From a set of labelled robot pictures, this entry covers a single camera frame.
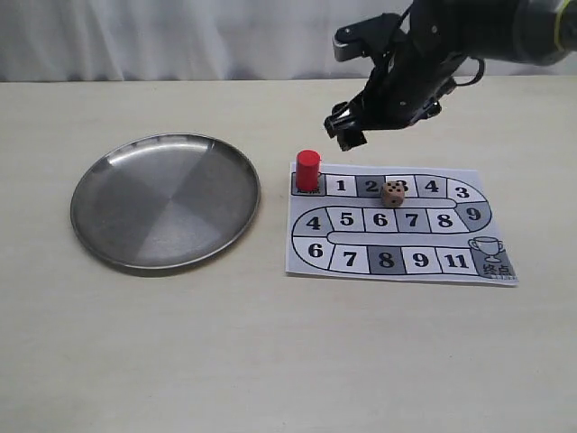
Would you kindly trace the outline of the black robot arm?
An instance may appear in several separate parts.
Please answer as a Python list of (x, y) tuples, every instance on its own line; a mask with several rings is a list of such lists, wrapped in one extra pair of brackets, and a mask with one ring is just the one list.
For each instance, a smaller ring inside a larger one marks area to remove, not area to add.
[(442, 97), (460, 87), (454, 73), (467, 60), (479, 82), (489, 60), (546, 67), (576, 50), (574, 1), (414, 1), (339, 28), (339, 62), (369, 58), (364, 88), (324, 120), (342, 151), (366, 144), (365, 132), (402, 130), (442, 111)]

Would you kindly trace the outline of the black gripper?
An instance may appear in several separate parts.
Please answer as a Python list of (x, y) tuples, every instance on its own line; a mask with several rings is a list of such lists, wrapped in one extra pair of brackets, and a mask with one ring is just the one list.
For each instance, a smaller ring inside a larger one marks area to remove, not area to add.
[(367, 143), (363, 131), (411, 126), (425, 116), (465, 59), (441, 31), (410, 29), (385, 64), (373, 70), (351, 107), (349, 102), (333, 106), (324, 120), (327, 134), (348, 152)]

